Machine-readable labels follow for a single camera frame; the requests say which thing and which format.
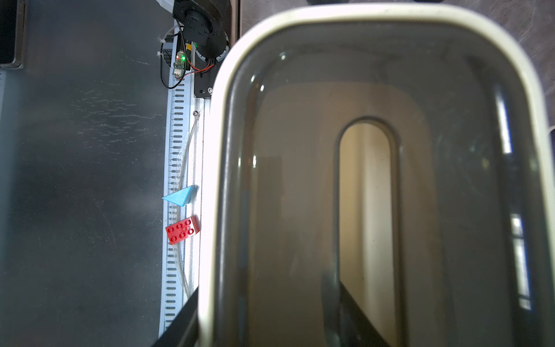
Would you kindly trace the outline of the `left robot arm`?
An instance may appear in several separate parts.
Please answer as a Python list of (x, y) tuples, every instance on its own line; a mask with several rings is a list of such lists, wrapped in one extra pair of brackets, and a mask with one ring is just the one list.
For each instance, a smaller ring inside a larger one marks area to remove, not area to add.
[(181, 0), (173, 18), (184, 26), (184, 39), (196, 43), (204, 61), (221, 62), (229, 51), (232, 8), (229, 0)]

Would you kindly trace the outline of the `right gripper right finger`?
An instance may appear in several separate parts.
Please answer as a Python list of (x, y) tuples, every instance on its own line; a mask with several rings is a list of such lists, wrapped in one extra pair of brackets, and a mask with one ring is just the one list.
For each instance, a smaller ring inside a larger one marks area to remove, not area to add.
[(339, 311), (341, 346), (389, 346), (343, 283)]

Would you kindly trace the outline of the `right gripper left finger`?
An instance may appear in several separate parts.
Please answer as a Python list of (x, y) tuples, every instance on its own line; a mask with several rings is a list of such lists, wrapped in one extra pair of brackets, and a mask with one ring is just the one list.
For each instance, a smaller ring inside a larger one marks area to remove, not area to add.
[(199, 339), (198, 289), (153, 347), (193, 347)]

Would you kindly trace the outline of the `cream tissue box angled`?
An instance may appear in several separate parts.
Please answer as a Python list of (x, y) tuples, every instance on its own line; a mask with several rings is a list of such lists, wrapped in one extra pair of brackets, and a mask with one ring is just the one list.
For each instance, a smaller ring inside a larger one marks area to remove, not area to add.
[(205, 123), (201, 346), (554, 345), (539, 76), (450, 4), (303, 7), (231, 49)]

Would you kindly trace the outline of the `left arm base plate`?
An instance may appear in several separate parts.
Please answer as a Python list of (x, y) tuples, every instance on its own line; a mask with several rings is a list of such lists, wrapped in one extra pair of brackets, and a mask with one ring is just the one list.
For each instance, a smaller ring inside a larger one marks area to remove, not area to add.
[(196, 73), (193, 77), (194, 96), (196, 98), (211, 98), (215, 78), (217, 77), (219, 66), (215, 65), (206, 72)]

